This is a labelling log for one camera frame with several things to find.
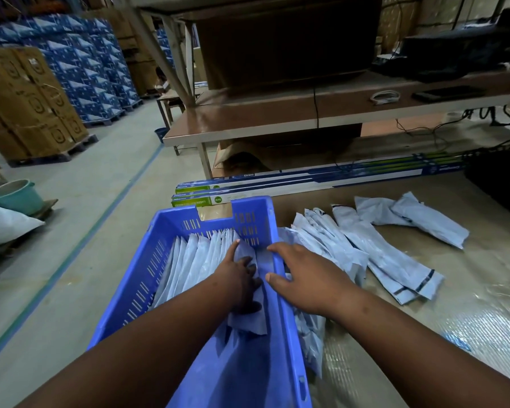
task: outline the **finger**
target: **finger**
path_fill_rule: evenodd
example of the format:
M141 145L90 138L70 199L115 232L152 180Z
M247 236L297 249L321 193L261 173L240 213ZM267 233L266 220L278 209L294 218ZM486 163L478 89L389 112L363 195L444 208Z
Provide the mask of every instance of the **finger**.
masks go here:
M241 310L241 315L247 315L249 313L255 313L259 312L263 308L263 305L261 305L259 302L250 302L246 304Z
M255 275L255 272L257 272L257 266L254 263L252 263L247 267L247 274L253 277L253 275Z
M283 296L286 300L289 300L292 294L292 282L272 272L268 272L264 278L273 290L278 292L278 294Z
M238 260L238 265L242 265L243 267L246 267L249 262L251 262L253 258L251 256L244 256L243 258L240 258Z
M226 262L226 261L233 262L234 261L234 253L236 252L236 248L238 247L239 243L240 243L239 239L236 239L234 242L231 243L231 246L229 246L227 253L225 253L225 255L224 255L223 262Z
M255 292L262 284L263 280L260 277L253 278L253 291Z
M286 262L286 265L291 268L290 265L295 262L297 255L293 246L285 242L276 242L268 246L267 249L280 255Z

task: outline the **warehouse floor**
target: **warehouse floor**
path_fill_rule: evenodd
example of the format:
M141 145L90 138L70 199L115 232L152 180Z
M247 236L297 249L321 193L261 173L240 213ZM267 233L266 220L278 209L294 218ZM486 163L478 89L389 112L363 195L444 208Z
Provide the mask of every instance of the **warehouse floor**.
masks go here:
M153 130L162 125L156 103L146 102L91 129L100 142L68 163L2 169L59 202L46 226L0 264L0 407L85 350L151 217L170 206L177 183L203 178L196 149L176 157L160 144Z

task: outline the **dark blue bucket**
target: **dark blue bucket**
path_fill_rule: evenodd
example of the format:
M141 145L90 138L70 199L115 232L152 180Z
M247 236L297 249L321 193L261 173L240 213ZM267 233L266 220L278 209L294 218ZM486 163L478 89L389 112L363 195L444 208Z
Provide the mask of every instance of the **dark blue bucket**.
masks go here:
M160 142L163 143L163 138L166 136L166 133L170 131L167 127L160 127L157 130L155 130L156 136L159 138Z

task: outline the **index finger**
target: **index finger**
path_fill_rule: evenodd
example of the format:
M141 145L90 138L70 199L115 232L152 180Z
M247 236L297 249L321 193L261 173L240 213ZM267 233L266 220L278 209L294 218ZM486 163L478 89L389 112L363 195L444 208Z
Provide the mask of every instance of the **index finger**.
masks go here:
M267 247L270 252L277 253L285 261L286 265L291 268L290 265L296 260L296 251L294 245L289 245L285 242L276 242Z
M229 246L227 253L225 253L225 255L224 255L223 262L226 262L226 261L233 262L234 261L234 253L236 252L236 248L238 247L239 243L240 243L239 239L236 239L234 242L231 243L231 246Z

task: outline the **coiled white cable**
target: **coiled white cable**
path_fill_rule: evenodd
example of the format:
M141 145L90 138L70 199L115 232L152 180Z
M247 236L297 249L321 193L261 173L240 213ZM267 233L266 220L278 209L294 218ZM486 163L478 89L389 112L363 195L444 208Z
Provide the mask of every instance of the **coiled white cable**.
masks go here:
M395 90L383 90L370 96L370 101L373 102L374 105L396 103L399 99L400 93Z

